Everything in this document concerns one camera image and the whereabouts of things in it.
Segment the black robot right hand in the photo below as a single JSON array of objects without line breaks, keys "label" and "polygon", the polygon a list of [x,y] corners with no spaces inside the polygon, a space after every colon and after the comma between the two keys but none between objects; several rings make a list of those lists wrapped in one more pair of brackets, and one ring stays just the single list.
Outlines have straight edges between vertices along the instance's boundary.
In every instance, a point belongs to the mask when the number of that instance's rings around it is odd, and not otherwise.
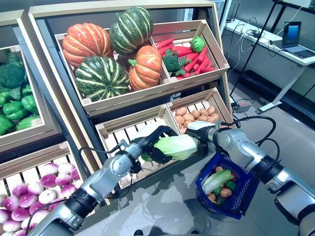
[{"label": "black robot right hand", "polygon": [[197,153],[200,156],[208,154],[209,132],[215,125],[206,121],[194,121],[188,124],[185,134],[197,139]]}]

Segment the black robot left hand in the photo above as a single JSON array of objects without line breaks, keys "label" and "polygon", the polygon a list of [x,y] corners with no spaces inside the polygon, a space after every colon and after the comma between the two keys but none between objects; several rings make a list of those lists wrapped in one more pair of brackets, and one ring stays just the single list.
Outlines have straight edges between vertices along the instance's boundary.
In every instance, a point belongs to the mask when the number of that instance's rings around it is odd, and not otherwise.
[{"label": "black robot left hand", "polygon": [[153,161],[160,164],[166,164],[172,160],[172,157],[154,147],[154,144],[158,142],[163,134],[166,134],[169,137],[178,135],[169,126],[149,123],[138,132],[139,137],[132,140],[132,142],[140,146],[142,154],[147,153]]}]

